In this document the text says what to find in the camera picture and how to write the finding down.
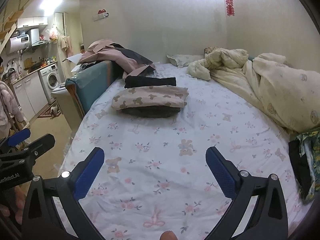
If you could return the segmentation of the left hand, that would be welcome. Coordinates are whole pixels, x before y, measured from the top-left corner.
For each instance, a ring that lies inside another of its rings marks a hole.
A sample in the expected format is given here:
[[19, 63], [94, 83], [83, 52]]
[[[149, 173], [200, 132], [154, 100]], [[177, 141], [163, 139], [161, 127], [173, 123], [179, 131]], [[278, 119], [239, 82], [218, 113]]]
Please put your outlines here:
[[22, 224], [23, 210], [25, 206], [25, 195], [17, 194], [13, 200], [1, 199], [1, 214], [4, 217], [9, 217], [14, 214], [15, 220], [18, 224]]

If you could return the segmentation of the right hand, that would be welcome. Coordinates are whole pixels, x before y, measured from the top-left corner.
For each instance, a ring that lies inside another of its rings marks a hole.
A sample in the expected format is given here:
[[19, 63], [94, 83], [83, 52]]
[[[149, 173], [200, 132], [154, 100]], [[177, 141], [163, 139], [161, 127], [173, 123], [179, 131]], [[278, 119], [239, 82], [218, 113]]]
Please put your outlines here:
[[161, 234], [159, 240], [177, 240], [177, 236], [172, 231], [165, 231]]

